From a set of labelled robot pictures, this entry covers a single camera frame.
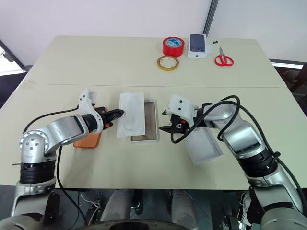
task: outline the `white wall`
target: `white wall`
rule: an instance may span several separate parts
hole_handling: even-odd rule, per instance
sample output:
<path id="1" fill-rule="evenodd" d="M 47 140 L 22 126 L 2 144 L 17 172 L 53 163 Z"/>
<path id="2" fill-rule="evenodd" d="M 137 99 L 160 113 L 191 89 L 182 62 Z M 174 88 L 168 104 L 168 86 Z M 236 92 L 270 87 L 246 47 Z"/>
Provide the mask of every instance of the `white wall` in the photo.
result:
<path id="1" fill-rule="evenodd" d="M 56 35 L 187 37 L 202 33 L 210 3 L 0 0 L 0 39 L 24 65 L 32 65 Z"/>
<path id="2" fill-rule="evenodd" d="M 269 58 L 307 62 L 307 0 L 219 0 L 208 37 L 255 38 Z"/>

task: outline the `table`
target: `table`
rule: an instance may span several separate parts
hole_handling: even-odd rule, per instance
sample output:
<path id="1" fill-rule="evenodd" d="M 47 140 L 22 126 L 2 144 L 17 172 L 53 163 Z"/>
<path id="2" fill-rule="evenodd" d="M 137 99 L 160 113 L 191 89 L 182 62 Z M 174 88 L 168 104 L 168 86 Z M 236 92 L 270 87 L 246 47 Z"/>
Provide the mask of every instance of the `table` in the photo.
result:
<path id="1" fill-rule="evenodd" d="M 162 38 L 58 36 L 27 75 L 34 84 L 157 87 L 284 87 L 253 39 L 218 39 L 207 59 L 179 57 L 176 71 L 157 67 Z M 235 64 L 214 63 L 220 46 Z"/>

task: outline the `scissors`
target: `scissors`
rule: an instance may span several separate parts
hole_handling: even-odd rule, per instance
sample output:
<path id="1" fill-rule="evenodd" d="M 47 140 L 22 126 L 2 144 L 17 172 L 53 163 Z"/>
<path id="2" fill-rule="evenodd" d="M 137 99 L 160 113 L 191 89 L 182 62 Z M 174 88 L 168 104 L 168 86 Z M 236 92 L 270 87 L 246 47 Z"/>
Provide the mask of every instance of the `scissors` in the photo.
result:
<path id="1" fill-rule="evenodd" d="M 221 47 L 220 47 L 220 55 L 216 56 L 214 62 L 218 66 L 232 66 L 234 64 L 232 58 L 225 55 Z"/>

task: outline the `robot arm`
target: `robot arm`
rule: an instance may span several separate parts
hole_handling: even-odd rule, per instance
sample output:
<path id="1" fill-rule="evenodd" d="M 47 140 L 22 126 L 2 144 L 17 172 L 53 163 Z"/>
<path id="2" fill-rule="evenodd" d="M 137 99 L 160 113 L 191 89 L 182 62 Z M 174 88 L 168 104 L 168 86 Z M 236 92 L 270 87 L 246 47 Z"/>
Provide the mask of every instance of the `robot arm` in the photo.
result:
<path id="1" fill-rule="evenodd" d="M 112 120 L 124 111 L 94 109 L 95 92 L 86 89 L 79 97 L 79 114 L 58 119 L 46 127 L 26 131 L 20 138 L 20 180 L 16 184 L 11 216 L 37 213 L 43 217 L 50 193 L 55 187 L 56 150 L 113 126 Z"/>
<path id="2" fill-rule="evenodd" d="M 236 103 L 221 102 L 217 106 L 204 103 L 202 108 L 199 108 L 189 100 L 174 95 L 169 101 L 168 108 L 163 112 L 171 116 L 171 126 L 160 129 L 171 133 L 172 142 L 178 143 L 187 136 L 186 133 L 191 132 L 195 124 L 197 129 L 209 127 L 223 130 L 232 120 L 231 125 L 223 130 L 221 137 L 244 171 L 255 195 L 251 197 L 258 200 L 263 211 L 271 215 L 270 218 L 278 218 L 277 216 L 283 216 L 281 213 L 287 213 L 286 215 L 291 217 L 304 219 L 306 224 L 307 219 L 301 214 L 303 206 L 297 190 L 254 127 L 239 114 L 232 119 L 236 109 Z M 178 140 L 173 140 L 173 133 L 184 135 Z M 264 219 L 270 221 L 270 218 L 266 215 Z"/>

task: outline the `floor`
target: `floor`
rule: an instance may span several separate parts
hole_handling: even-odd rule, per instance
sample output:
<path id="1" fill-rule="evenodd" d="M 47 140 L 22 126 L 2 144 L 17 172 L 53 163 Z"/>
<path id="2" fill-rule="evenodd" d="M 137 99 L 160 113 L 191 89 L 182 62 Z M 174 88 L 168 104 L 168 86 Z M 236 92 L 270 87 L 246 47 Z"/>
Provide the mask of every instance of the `floor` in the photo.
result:
<path id="1" fill-rule="evenodd" d="M 13 204 L 14 186 L 0 186 L 0 220 L 8 217 Z M 61 190 L 55 189 L 56 193 L 60 194 L 60 210 L 59 220 L 56 224 L 46 227 L 47 230 L 66 229 L 73 225 L 77 217 L 77 211 L 71 202 L 66 198 Z M 110 198 L 114 189 L 89 189 L 83 192 L 85 199 L 95 201 L 104 200 L 106 203 Z M 171 221 L 167 210 L 167 195 L 166 189 L 145 189 L 143 191 L 144 210 L 140 215 L 135 214 L 131 210 L 132 219 L 158 219 L 163 221 Z M 77 202 L 78 192 L 68 191 L 69 195 Z M 226 230 L 223 222 L 225 214 L 236 215 L 238 209 L 238 198 L 241 191 L 223 191 L 223 190 L 188 190 L 191 195 L 200 230 Z M 79 207 L 86 214 L 90 203 L 79 199 Z M 75 228 L 83 226 L 81 217 L 74 225 Z"/>

